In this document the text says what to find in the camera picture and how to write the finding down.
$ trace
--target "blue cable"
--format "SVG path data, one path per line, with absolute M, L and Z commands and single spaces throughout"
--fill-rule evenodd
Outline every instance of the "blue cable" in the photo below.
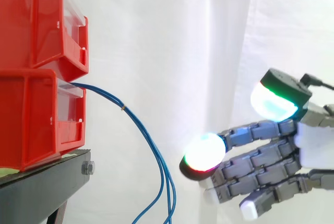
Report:
M 162 191 L 163 191 L 163 187 L 164 187 L 164 177 L 163 174 L 165 174 L 165 178 L 166 178 L 166 186 L 167 186 L 167 202 L 168 202 L 168 217 L 165 220 L 164 224 L 172 224 L 172 216 L 174 214 L 175 211 L 175 207 L 176 207 L 176 189 L 175 189 L 175 185 L 173 182 L 173 179 L 171 177 L 171 174 L 169 172 L 169 169 L 167 167 L 167 164 L 165 162 L 165 160 L 163 159 L 159 149 L 157 148 L 157 146 L 155 145 L 155 143 L 153 142 L 151 136 L 149 135 L 149 133 L 147 132 L 146 128 L 144 127 L 144 125 L 142 124 L 142 122 L 134 115 L 134 113 L 127 108 L 124 103 L 117 98 L 116 96 L 113 96 L 112 94 L 102 90 L 101 88 L 95 87 L 95 86 L 91 86 L 91 85 L 86 85 L 86 84 L 80 84 L 80 83 L 72 83 L 72 85 L 77 86 L 77 87 L 81 87 L 81 88 L 85 88 L 91 91 L 96 92 L 97 94 L 105 97 L 106 99 L 112 101 L 113 103 L 115 103 L 117 106 L 119 106 L 120 108 L 122 108 L 126 114 L 128 114 L 128 116 L 133 120 L 133 122 L 137 125 L 138 129 L 140 130 L 140 132 L 142 133 L 142 135 L 144 136 L 145 140 L 147 141 L 148 145 L 150 146 L 154 157 L 157 160 L 158 166 L 159 166 L 159 170 L 160 170 L 160 175 L 161 175 L 161 185 L 160 185 L 160 190 L 158 192 L 158 195 L 156 196 L 156 198 L 152 201 L 152 203 L 150 205 L 148 205 L 139 215 L 138 217 L 133 221 L 133 224 L 137 223 L 137 221 L 159 200 L 159 198 L 162 195 Z M 171 194 L 170 194 L 170 185 L 172 187 L 172 191 L 173 191 L 173 206 L 171 207 Z

